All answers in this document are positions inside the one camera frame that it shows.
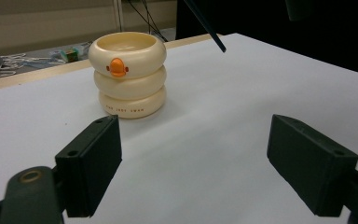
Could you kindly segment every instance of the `black cable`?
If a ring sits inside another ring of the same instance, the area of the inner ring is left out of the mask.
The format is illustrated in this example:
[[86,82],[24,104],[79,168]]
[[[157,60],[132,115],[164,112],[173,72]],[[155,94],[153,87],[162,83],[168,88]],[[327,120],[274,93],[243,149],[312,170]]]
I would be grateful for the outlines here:
[[120,10],[118,11],[118,24],[120,24],[120,32],[123,31],[123,27],[121,27],[121,24],[122,24],[122,21],[121,21],[121,14],[120,14]]
[[148,8],[147,8],[147,3],[146,3],[146,1],[143,0],[143,3],[144,3],[144,6],[145,6],[145,8],[146,8],[147,15],[150,15],[150,17],[148,16],[148,18],[150,18],[150,19],[152,20],[152,22],[153,22],[153,24],[154,24],[155,26],[153,26],[149,21],[147,21],[147,20],[145,19],[145,17],[144,17],[144,16],[136,9],[136,7],[132,4],[132,1],[131,1],[131,0],[128,0],[128,1],[129,1],[130,5],[132,6],[132,8],[133,8],[133,9],[141,16],[141,18],[149,25],[149,29],[152,28],[156,35],[158,35],[159,37],[161,37],[161,39],[163,39],[165,42],[168,42],[168,40],[161,34],[161,32],[159,31],[159,29],[157,28],[157,25],[154,23],[153,18],[151,17],[150,12],[149,12],[149,10],[148,10]]
[[150,20],[152,20],[153,24],[155,25],[157,31],[158,31],[158,34],[162,39],[164,39],[165,41],[168,41],[167,39],[165,39],[165,37],[162,35],[162,33],[160,32],[159,28],[157,27],[156,23],[154,22],[153,20],[153,17],[151,16],[149,10],[148,10],[148,7],[147,7],[147,3],[146,3],[146,0],[143,0],[144,2],[144,6],[145,6],[145,9],[146,9],[146,12],[147,12],[147,16],[150,17]]

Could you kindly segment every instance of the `screw hole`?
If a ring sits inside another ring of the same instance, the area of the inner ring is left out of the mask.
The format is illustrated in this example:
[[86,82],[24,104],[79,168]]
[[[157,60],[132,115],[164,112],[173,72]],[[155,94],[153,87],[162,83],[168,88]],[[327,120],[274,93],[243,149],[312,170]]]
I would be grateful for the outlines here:
[[30,183],[30,182],[33,182],[33,181],[36,181],[37,179],[39,179],[40,176],[42,176],[42,173],[40,171],[33,170],[33,171],[23,174],[20,177],[20,182],[21,183]]
[[336,153],[338,156],[343,156],[345,153],[342,151],[334,150],[334,153]]
[[75,156],[76,154],[77,154],[77,151],[68,152],[68,156]]

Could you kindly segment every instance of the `white surface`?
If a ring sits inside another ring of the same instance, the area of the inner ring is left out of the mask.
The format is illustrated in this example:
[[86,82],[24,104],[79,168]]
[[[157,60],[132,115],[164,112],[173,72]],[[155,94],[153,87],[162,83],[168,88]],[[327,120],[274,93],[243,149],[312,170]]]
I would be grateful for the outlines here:
[[[167,101],[120,120],[123,162],[92,218],[65,223],[346,223],[316,217],[267,158],[273,114],[358,153],[358,73],[242,35],[168,50]],[[6,182],[107,114],[93,69],[0,90],[0,200]]]

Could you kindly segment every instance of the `desk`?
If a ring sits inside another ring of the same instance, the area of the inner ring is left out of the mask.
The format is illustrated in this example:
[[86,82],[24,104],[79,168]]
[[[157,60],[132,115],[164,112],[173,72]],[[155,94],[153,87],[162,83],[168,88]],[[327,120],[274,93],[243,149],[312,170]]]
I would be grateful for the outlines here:
[[[358,153],[358,73],[243,35],[221,39],[226,53],[212,39],[168,49],[165,105],[120,120],[123,162],[97,212],[65,223],[346,223],[346,208],[314,216],[269,163],[267,144],[280,114]],[[107,115],[92,67],[78,65],[0,82],[0,200],[11,176],[53,167]]]

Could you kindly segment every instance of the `stacking rings toy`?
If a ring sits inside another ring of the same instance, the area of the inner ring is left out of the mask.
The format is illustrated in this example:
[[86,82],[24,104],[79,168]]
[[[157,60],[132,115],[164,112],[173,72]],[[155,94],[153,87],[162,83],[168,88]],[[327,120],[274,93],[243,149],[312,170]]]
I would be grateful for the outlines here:
[[104,35],[89,47],[89,62],[102,75],[139,78],[156,72],[167,57],[165,45],[153,35],[123,32]]
[[119,100],[137,100],[152,95],[161,89],[166,77],[164,65],[147,77],[132,79],[111,78],[94,71],[94,82],[98,89]]
[[117,114],[123,119],[138,119],[155,113],[165,102],[167,92],[165,86],[159,91],[140,100],[118,100],[102,92],[99,100],[103,109],[110,114]]

